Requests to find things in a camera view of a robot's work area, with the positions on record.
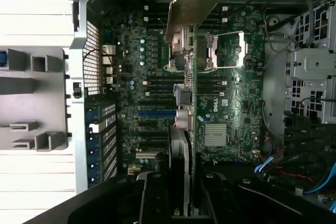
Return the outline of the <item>white expansion slot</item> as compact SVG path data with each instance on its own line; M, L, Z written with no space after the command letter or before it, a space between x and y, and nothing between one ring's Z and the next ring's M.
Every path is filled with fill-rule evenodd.
M157 152L136 152L135 157L136 159L156 159Z

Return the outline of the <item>silver finned chipset heatsink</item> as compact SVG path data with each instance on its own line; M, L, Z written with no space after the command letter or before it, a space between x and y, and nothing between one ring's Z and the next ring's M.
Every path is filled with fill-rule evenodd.
M227 144L227 125L209 123L204 126L204 144L206 147L223 147Z

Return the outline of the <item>blue expansion slot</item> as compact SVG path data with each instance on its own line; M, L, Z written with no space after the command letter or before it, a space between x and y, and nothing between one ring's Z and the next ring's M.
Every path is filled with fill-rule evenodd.
M174 118L175 110L141 110L138 111L138 117L143 118Z

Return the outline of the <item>green Dell motherboard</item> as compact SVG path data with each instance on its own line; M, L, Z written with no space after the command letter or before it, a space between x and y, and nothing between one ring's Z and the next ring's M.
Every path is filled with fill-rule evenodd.
M157 169L156 159L136 152L167 148L174 118L138 117L141 110L177 110L173 87L184 82L184 63L165 42L164 4L118 8L103 32L105 84L117 104L118 171L133 175ZM196 153L207 162L253 163L262 127L265 13L253 6L219 6L197 30ZM200 73L205 66L205 35L244 31L248 43L242 68ZM227 125L227 144L206 147L204 126Z

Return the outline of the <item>grey open PC case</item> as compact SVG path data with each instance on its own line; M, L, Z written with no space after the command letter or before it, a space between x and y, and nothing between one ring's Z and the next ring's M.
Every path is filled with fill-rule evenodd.
M104 25L114 11L129 6L164 4L169 15L172 1L73 0L75 37L70 46L68 66L72 84L70 135L75 145L78 194L117 175L129 175L118 171L117 104L105 84L104 58L108 52L102 40ZM213 163L196 153L196 163L251 166L253 173L266 182L292 190L295 195L336 214L336 123L322 123L292 112L293 81L289 74L290 56L296 45L295 19L309 12L310 30L313 30L313 10L327 1L331 0L226 0L214 7L253 6L265 13L262 25L265 35L263 123L259 145L253 149L258 155L255 162ZM194 207L194 193L193 215L186 217L181 213L184 164L172 158L172 135L170 131L167 148L162 152L171 155L169 188L174 193L170 197L171 224L213 224L211 216L201 215ZM131 176L156 170L140 171Z

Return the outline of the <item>perforated metal disk bay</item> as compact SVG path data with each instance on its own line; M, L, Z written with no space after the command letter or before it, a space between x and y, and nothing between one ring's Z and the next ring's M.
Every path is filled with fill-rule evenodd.
M290 56L292 112L336 123L336 0L295 19L295 50Z

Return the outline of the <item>metal CPU socket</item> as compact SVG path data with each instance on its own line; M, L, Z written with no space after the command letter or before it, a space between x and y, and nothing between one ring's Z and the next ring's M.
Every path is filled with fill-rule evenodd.
M248 43L244 31L205 35L205 66L200 73L221 69L242 68L247 55Z

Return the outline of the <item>grey parts rack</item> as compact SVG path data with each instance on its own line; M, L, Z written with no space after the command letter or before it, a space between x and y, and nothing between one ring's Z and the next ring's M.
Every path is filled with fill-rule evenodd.
M68 147L65 52L0 46L0 150Z

